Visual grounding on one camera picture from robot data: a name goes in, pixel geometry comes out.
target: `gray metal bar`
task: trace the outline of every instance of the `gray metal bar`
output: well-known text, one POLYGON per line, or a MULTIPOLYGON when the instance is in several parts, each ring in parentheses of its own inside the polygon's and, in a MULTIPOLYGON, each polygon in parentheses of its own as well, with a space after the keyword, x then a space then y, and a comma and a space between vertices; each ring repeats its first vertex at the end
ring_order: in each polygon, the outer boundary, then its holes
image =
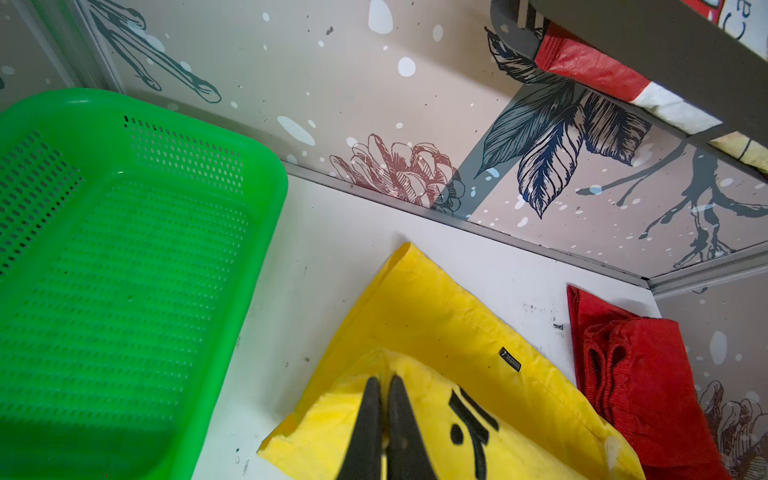
POLYGON ((542 247, 541 245, 536 245, 535 243, 527 242, 515 237, 510 237, 505 233, 497 232, 496 230, 483 227, 482 225, 469 223, 466 220, 451 217, 450 215, 442 214, 436 210, 430 210, 428 208, 420 207, 419 205, 414 205, 404 200, 400 200, 399 198, 381 194, 380 192, 374 190, 358 187, 355 184, 350 184, 339 178, 329 177, 328 175, 315 172, 309 168, 299 167, 298 165, 290 164, 285 161, 283 162, 283 165, 285 166, 288 174, 293 175, 294 177, 303 178, 304 180, 308 180, 325 187, 330 187, 334 190, 341 190, 342 192, 347 192, 348 194, 355 195, 356 197, 365 198, 378 204, 408 212, 409 214, 418 215, 419 217, 423 217, 428 220, 443 223, 449 227, 475 233, 481 237, 489 238, 501 243, 506 243, 512 247, 536 253, 537 255, 542 255, 543 257, 551 258, 553 260, 583 268, 591 272, 599 273, 600 275, 609 276, 610 278, 615 278, 616 280, 621 280, 622 282, 648 288, 647 279, 627 271, 614 268, 612 266, 607 266, 603 263, 597 263, 592 259, 580 257, 573 255, 572 253, 563 252, 552 248, 542 247))
POLYGON ((648 280, 656 300, 768 272, 768 242, 648 280))
POLYGON ((531 3, 606 55, 768 145, 768 62, 683 2, 531 3))

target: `pink flower drawing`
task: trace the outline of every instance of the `pink flower drawing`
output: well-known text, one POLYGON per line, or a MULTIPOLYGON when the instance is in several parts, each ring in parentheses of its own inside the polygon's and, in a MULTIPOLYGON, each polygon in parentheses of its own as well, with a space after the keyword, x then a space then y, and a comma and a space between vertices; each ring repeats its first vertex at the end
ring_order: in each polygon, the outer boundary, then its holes
POLYGON ((433 144, 395 143, 387 149, 379 135, 371 134, 368 145, 355 144, 352 153, 349 160, 330 156, 343 180, 445 214, 461 205, 464 184, 433 144))

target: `yellow bag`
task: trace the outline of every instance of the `yellow bag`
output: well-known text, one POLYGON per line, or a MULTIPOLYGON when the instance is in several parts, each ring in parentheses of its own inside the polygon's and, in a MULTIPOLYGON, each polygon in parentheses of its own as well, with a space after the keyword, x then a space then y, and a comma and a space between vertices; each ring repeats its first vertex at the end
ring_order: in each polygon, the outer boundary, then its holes
POLYGON ((386 389, 394 372, 442 480, 475 473, 466 428, 461 445, 448 435, 457 384, 499 423, 484 445, 488 478, 644 478, 632 448, 565 376, 410 243, 361 295, 260 455, 294 478, 335 478, 365 381, 386 389))

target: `leaf illustration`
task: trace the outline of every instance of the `leaf illustration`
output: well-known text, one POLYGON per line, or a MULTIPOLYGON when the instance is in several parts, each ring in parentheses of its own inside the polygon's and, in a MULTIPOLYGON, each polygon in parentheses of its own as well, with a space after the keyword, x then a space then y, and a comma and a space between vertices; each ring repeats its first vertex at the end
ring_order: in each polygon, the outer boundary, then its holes
POLYGON ((634 151, 650 130, 650 122, 593 91, 582 99, 587 150, 632 165, 634 151))
POLYGON ((573 98, 574 84, 561 81, 521 98, 499 115, 485 136, 482 165, 477 175, 528 152, 573 98))
POLYGON ((539 70, 530 58, 507 48, 507 45, 494 32, 487 28, 485 31, 488 32, 488 48, 491 49, 491 55, 496 60, 499 70, 524 84, 552 83, 562 80, 558 75, 539 70))
POLYGON ((539 218, 571 181, 583 141, 584 109, 575 104, 560 114, 520 160, 520 194, 539 218))

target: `flower illustration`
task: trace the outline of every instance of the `flower illustration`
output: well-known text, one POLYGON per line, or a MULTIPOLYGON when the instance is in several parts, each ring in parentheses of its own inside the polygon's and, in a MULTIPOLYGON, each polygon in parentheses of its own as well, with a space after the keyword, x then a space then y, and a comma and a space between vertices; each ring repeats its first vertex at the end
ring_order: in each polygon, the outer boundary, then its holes
POLYGON ((759 480, 768 474, 768 414, 752 399, 723 403, 723 385, 709 384, 699 399, 723 465, 733 480, 759 480))
POLYGON ((461 205, 464 184, 447 155, 433 144, 392 144, 387 150, 379 135, 368 145, 355 144, 350 160, 331 155, 341 178, 412 204, 450 214, 461 205))

